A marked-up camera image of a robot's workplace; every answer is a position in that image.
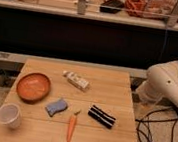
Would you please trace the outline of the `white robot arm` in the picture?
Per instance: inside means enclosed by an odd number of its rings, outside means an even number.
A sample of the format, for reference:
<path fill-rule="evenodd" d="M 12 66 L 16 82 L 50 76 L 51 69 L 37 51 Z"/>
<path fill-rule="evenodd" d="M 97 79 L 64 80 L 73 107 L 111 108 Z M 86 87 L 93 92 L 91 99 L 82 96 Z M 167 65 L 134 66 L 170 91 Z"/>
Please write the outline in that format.
<path fill-rule="evenodd" d="M 146 71 L 147 80 L 136 88 L 144 104 L 155 104 L 168 98 L 178 108 L 178 60 L 152 65 Z"/>

